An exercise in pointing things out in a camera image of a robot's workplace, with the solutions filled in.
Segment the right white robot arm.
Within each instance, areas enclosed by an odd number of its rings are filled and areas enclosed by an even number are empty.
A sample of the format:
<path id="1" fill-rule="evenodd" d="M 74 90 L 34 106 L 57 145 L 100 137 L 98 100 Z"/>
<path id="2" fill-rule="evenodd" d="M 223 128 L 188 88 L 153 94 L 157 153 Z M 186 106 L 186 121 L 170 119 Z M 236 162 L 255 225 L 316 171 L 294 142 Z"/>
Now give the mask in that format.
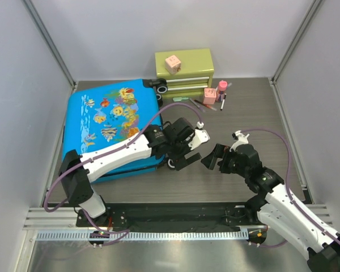
<path id="1" fill-rule="evenodd" d="M 306 207 L 275 171 L 263 166 L 251 144 L 217 144 L 201 162 L 208 169 L 218 166 L 221 173 L 244 178 L 255 193 L 244 205 L 248 223 L 272 228 L 303 255 L 311 271 L 340 271 L 340 232 Z"/>

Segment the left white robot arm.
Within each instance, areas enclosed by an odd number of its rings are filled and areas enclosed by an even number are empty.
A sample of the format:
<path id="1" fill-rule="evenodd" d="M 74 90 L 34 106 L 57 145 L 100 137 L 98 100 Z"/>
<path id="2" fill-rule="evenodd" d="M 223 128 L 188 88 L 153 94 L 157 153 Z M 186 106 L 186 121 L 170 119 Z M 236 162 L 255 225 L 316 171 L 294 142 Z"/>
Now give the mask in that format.
<path id="1" fill-rule="evenodd" d="M 66 153 L 59 173 L 69 204 L 79 206 L 90 221 L 104 226 L 109 212 L 92 183 L 106 173 L 141 159 L 167 156 L 171 166 L 179 171 L 201 158 L 199 153 L 186 158 L 210 139 L 203 123 L 193 127 L 185 118 L 179 118 L 165 127 L 148 125 L 125 141 L 101 150 L 79 155 L 76 150 Z"/>

